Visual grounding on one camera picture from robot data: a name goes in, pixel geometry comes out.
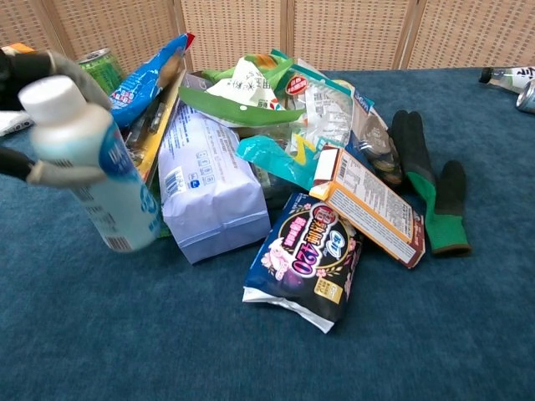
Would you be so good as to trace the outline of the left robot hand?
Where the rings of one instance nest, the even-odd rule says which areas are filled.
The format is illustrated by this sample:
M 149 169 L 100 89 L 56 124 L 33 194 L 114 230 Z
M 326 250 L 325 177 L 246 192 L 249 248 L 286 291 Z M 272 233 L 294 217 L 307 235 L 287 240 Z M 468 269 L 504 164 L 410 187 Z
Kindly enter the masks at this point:
M 1 53 L 1 110 L 20 111 L 18 92 L 26 85 L 53 75 L 70 77 L 85 99 L 111 109 L 104 90 L 79 64 L 52 50 L 30 53 Z M 1 173 L 30 185 L 74 188 L 92 185 L 105 179 L 98 167 L 58 167 L 48 162 L 33 161 L 8 147 L 1 148 Z

